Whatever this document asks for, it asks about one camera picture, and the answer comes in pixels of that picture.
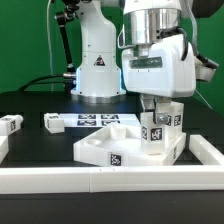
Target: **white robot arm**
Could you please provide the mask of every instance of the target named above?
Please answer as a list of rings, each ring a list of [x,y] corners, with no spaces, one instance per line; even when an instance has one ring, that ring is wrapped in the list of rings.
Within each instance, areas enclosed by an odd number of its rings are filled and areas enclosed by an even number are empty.
[[[101,7],[118,7],[119,0],[62,0],[65,9],[56,15],[62,33],[68,78],[74,76],[71,96],[88,103],[112,103],[125,99],[121,70],[116,64],[116,29],[102,14]],[[72,63],[66,22],[78,17],[82,30],[82,64]]]
[[[126,0],[118,38],[127,90],[142,93],[145,111],[166,124],[171,98],[192,96],[196,87],[191,44],[179,29],[179,0]]]

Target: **white block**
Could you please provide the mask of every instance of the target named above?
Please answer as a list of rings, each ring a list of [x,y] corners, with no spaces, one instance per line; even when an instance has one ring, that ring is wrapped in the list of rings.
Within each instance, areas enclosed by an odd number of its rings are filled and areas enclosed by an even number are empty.
[[[90,169],[90,192],[126,191],[125,167]]]
[[[6,115],[0,119],[0,136],[8,136],[21,128],[23,117],[20,115]]]
[[[190,136],[190,150],[203,165],[224,165],[224,156],[201,135]]]
[[[223,190],[222,166],[91,168],[90,192]]]
[[[65,132],[64,120],[59,114],[45,114],[44,124],[51,134]]]
[[[165,126],[165,141],[170,144],[182,134],[184,104],[171,102],[169,121]]]
[[[0,170],[0,194],[89,192],[89,168],[10,168]]]
[[[0,163],[9,152],[8,137],[0,136]]]
[[[118,126],[119,133],[122,132],[121,138],[114,138]],[[183,133],[163,149],[162,155],[148,155],[141,149],[141,127],[116,124],[102,128],[75,143],[74,160],[104,167],[172,165],[183,151],[185,141],[186,134]]]
[[[165,126],[155,124],[153,113],[141,113],[141,148],[149,155],[163,154],[165,151]]]

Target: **sticker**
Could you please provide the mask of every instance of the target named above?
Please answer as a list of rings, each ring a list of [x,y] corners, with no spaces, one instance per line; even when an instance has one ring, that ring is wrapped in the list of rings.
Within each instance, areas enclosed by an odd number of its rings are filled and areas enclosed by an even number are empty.
[[[50,119],[58,119],[59,117],[58,116],[50,116],[49,118]]]
[[[105,63],[104,63],[103,58],[102,58],[101,55],[97,58],[94,66],[105,66]]]
[[[173,159],[177,158],[177,147],[173,150]]]
[[[85,120],[91,120],[91,119],[96,119],[95,114],[79,114],[78,119],[85,119]]]
[[[118,120],[119,119],[119,116],[118,115],[111,115],[111,114],[102,114],[101,115],[101,119],[102,120],[107,120],[107,119],[109,119],[109,120]]]
[[[162,140],[162,128],[154,128],[151,130],[151,141]]]
[[[121,122],[120,121],[102,121],[102,126],[107,126],[112,123],[120,124]]]
[[[181,115],[174,117],[174,126],[179,126],[179,125],[181,125]]]
[[[168,116],[168,122],[166,123],[167,126],[171,126],[172,124],[172,117]]]
[[[144,126],[142,126],[142,138],[148,140],[148,129]]]
[[[96,126],[96,121],[78,121],[78,126]]]
[[[14,131],[16,129],[16,121],[11,122],[11,131]]]
[[[111,166],[121,166],[122,156],[116,154],[110,154],[110,165]]]
[[[8,117],[3,117],[2,119],[1,119],[2,121],[11,121],[12,120],[12,118],[8,118]]]
[[[165,96],[159,96],[159,102],[167,102],[170,101],[170,97],[165,97]]]

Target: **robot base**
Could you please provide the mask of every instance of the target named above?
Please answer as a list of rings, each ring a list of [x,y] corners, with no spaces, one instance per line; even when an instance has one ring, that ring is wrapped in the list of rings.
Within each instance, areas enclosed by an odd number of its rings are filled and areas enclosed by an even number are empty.
[[[116,96],[110,97],[94,97],[94,96],[84,96],[81,94],[77,94],[75,91],[72,90],[71,98],[74,101],[81,101],[85,103],[92,103],[92,104],[109,104],[114,102],[124,101],[126,99],[126,92],[119,93]]]

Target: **white cube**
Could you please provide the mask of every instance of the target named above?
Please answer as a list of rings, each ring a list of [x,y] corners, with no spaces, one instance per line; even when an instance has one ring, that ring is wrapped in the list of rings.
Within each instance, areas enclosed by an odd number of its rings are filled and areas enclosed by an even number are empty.
[[[165,126],[165,137],[167,144],[172,144],[182,134],[183,113],[183,103],[171,103],[169,110],[169,121]]]
[[[9,144],[7,136],[0,136],[0,163],[9,152]]]
[[[63,118],[57,114],[45,114],[44,115],[44,124],[45,127],[51,134],[65,132],[65,124]]]
[[[0,119],[0,136],[8,136],[21,128],[23,117],[20,115],[6,115]]]

